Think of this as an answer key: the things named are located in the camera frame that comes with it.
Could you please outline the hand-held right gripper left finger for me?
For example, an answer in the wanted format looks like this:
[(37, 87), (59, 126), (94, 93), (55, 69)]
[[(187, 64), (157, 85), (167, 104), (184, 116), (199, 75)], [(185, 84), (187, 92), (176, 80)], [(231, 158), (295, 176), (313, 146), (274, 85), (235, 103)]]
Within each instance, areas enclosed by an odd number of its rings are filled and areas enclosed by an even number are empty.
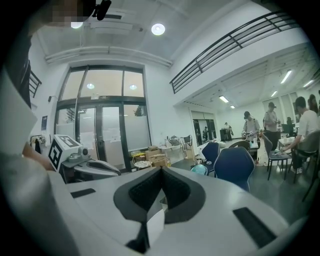
[(76, 256), (140, 256), (140, 221), (127, 219), (139, 208), (123, 185), (134, 182), (150, 185), (161, 168), (112, 178), (65, 184), (61, 175), (50, 172), (49, 180), (59, 212), (71, 233)]

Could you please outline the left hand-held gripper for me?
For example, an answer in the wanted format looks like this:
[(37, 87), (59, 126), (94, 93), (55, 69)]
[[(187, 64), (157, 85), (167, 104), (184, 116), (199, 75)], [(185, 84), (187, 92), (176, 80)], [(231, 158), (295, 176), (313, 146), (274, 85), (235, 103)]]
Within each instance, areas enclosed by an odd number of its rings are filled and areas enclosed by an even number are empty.
[(62, 176), (67, 184), (68, 170), (74, 171), (81, 181), (94, 181), (121, 176), (115, 166), (101, 160), (91, 159), (86, 147), (68, 135), (55, 134), (48, 152), (53, 169)]

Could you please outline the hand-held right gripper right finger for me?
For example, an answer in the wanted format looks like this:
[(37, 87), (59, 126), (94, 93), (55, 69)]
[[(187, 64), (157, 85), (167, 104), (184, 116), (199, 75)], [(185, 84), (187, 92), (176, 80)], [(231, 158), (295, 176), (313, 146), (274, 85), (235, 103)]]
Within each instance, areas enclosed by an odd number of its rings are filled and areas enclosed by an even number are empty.
[[(288, 222), (263, 201), (225, 180), (175, 167), (172, 171), (201, 185), (206, 199), (192, 219), (164, 226), (151, 256), (275, 256), (287, 245)], [(258, 247), (233, 212), (240, 208), (255, 214), (275, 239)]]

